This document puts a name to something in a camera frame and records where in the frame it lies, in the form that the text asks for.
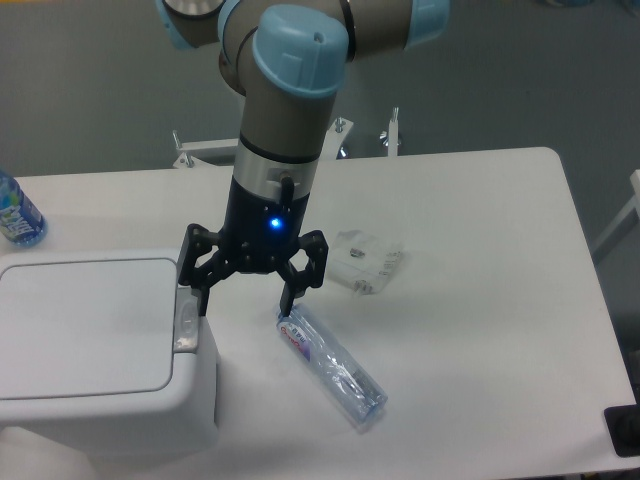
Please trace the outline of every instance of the gray cylindrical arm segment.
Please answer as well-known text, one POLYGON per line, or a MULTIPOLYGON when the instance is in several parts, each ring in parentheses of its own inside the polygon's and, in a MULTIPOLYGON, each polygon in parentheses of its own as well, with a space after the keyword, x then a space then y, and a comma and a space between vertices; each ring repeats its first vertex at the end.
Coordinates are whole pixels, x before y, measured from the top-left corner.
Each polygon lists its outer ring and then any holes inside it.
POLYGON ((411 24, 410 0, 351 0, 356 36, 356 58, 402 49, 411 24))
POLYGON ((320 99, 297 97, 269 81, 256 65, 251 43, 239 57, 246 90, 240 132, 253 146, 291 163, 317 158, 329 124, 335 94, 320 99))

